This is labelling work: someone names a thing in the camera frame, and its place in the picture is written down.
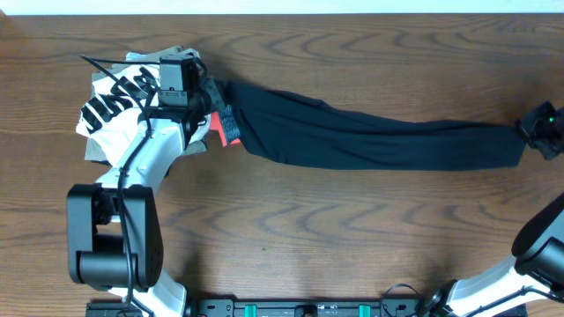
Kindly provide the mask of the black shorts with grey waistband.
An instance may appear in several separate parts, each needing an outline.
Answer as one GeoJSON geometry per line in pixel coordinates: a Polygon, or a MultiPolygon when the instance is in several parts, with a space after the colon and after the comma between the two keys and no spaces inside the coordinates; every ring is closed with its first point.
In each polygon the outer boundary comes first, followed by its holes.
{"type": "Polygon", "coordinates": [[[251,154],[338,170],[474,171],[517,166],[525,143],[509,126],[402,122],[339,110],[323,100],[234,81],[222,84],[251,154]]]}

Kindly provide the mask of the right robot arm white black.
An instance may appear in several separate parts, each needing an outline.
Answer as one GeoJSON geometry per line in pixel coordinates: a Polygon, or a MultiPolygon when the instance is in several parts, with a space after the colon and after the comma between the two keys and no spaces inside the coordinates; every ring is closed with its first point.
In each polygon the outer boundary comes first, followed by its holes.
{"type": "Polygon", "coordinates": [[[517,234],[511,256],[437,290],[418,316],[495,316],[528,302],[563,301],[563,197],[560,195],[517,234]]]}

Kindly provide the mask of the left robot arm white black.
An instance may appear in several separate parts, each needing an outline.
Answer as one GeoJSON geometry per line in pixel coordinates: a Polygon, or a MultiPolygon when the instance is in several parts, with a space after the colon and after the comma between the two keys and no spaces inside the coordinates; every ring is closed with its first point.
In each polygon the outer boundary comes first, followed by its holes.
{"type": "Polygon", "coordinates": [[[88,316],[188,316],[187,289],[163,268],[155,194],[197,125],[226,107],[212,78],[179,91],[159,91],[117,166],[66,198],[68,269],[76,284],[119,296],[86,307],[88,316]]]}

